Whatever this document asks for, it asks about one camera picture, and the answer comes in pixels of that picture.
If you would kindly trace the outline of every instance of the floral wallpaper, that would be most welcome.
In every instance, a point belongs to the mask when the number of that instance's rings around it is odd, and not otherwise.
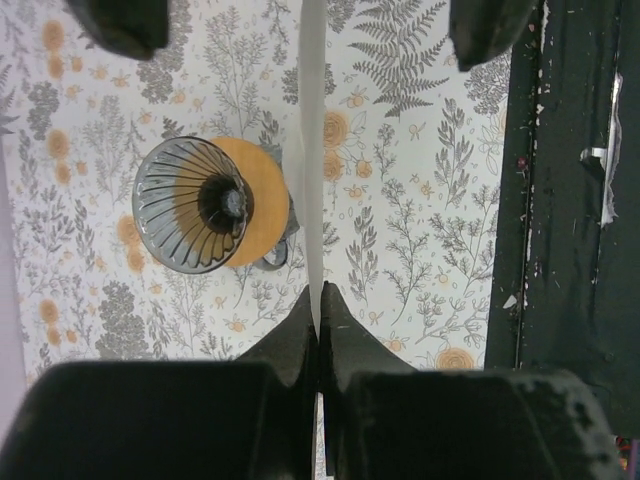
[[[143,248],[130,200],[144,155],[174,136],[241,137],[280,160],[300,4],[173,0],[170,47],[140,63],[96,47],[61,0],[0,0],[29,382],[81,358],[234,358],[287,315],[302,231],[277,272],[184,276]],[[328,6],[325,276],[416,367],[482,367],[508,57],[458,73],[446,1]]]

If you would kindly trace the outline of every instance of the white paper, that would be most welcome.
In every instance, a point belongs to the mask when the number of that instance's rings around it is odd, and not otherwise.
[[[326,16],[326,0],[303,0],[298,51],[300,129],[304,156],[302,210],[311,313],[318,337],[320,336],[320,296],[324,273],[322,188]]]
[[[282,173],[296,211],[298,225],[304,228],[304,146],[300,131],[300,112],[289,116],[287,138],[282,150]]]

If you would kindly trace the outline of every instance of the pour-over coffee dripper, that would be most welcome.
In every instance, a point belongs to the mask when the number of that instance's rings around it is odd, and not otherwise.
[[[133,213],[144,245],[166,267],[205,273],[236,252],[253,198],[229,156],[194,137],[167,140],[136,175]]]
[[[133,191],[146,248],[187,274],[223,265],[281,268],[287,238],[299,226],[277,157],[237,138],[176,137],[158,145],[143,160]]]

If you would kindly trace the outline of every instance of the wooden stand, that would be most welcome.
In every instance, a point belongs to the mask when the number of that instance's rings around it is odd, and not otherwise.
[[[240,247],[225,263],[227,267],[249,265],[273,249],[289,220],[289,190],[282,171],[263,149],[239,138],[209,140],[233,160],[253,193],[253,217]]]

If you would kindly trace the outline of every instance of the black door frame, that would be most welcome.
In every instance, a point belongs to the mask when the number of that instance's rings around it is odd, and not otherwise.
[[[600,158],[616,72],[620,123],[640,128],[634,3],[541,1],[513,49],[485,367],[571,370],[616,434],[640,437],[640,133],[621,143],[604,228]]]

